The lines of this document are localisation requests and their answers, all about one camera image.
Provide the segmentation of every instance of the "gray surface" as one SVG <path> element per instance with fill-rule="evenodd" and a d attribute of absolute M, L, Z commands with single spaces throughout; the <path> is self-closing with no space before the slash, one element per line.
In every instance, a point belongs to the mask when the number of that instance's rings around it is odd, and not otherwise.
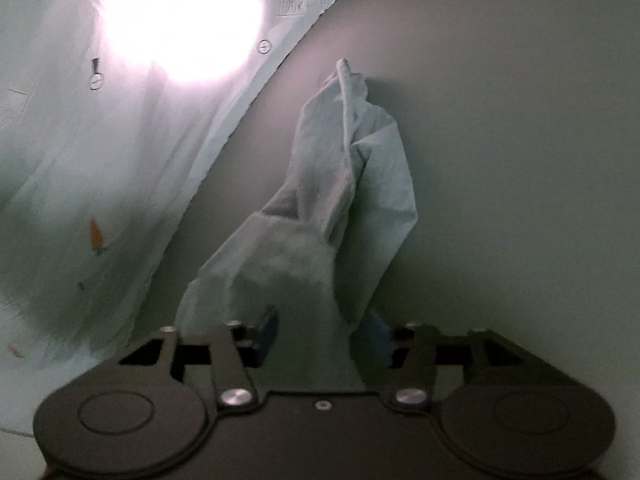
<path fill-rule="evenodd" d="M 339 0 L 188 209 L 136 333 L 282 184 L 298 112 L 347 57 L 398 121 L 420 219 L 373 304 L 487 326 L 595 387 L 640 478 L 640 0 Z"/>

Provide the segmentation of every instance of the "orange carrot print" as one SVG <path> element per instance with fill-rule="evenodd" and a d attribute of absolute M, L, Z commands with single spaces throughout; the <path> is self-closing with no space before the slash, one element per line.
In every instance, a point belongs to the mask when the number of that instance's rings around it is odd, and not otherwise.
<path fill-rule="evenodd" d="M 101 252 L 105 251 L 106 248 L 104 247 L 102 231 L 100 231 L 98 222 L 95 221 L 95 218 L 91 218 L 89 230 L 91 232 L 91 248 L 95 251 L 96 254 L 100 254 Z"/>
<path fill-rule="evenodd" d="M 17 348 L 14 348 L 12 346 L 9 346 L 9 352 L 11 352 L 11 355 L 14 357 L 24 357 L 22 355 L 22 352 L 20 352 Z"/>

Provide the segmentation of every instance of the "silver bolt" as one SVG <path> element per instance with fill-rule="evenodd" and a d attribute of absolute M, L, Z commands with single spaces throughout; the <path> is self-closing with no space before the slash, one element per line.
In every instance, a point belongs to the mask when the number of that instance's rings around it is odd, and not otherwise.
<path fill-rule="evenodd" d="M 404 388 L 396 392 L 396 400 L 400 404 L 408 404 L 410 406 L 417 406 L 426 402 L 429 398 L 427 392 L 420 388 Z"/>
<path fill-rule="evenodd" d="M 318 400 L 314 406 L 319 412 L 328 412 L 334 405 L 330 400 Z"/>
<path fill-rule="evenodd" d="M 231 388 L 220 394 L 220 400 L 227 406 L 244 406 L 254 400 L 254 396 L 244 388 Z"/>
<path fill-rule="evenodd" d="M 271 50 L 271 41 L 262 40 L 260 43 L 258 43 L 258 52 L 260 52 L 260 54 L 268 54 L 270 50 Z"/>
<path fill-rule="evenodd" d="M 104 83 L 104 76 L 101 73 L 95 73 L 91 78 L 91 90 L 99 90 Z"/>

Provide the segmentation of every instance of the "black mechanical arm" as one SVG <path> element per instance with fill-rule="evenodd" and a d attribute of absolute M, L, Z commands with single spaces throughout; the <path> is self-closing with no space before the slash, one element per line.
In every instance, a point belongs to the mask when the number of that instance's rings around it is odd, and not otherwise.
<path fill-rule="evenodd" d="M 366 393 L 259 396 L 276 338 L 165 327 L 56 391 L 34 435 L 63 479 L 596 480 L 615 419 L 593 390 L 491 331 L 445 336 L 371 314 L 351 339 Z M 462 384 L 434 396 L 438 370 Z"/>

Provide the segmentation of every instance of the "gray fabric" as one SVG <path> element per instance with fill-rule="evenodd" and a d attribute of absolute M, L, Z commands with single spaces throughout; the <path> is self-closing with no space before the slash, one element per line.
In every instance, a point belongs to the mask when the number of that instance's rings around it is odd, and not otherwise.
<path fill-rule="evenodd" d="M 176 325 L 187 336 L 276 307 L 280 333 L 253 374 L 261 390 L 362 387 L 349 336 L 417 221 L 398 126 L 366 97 L 363 76 L 339 61 L 303 107 L 283 186 L 180 302 Z"/>

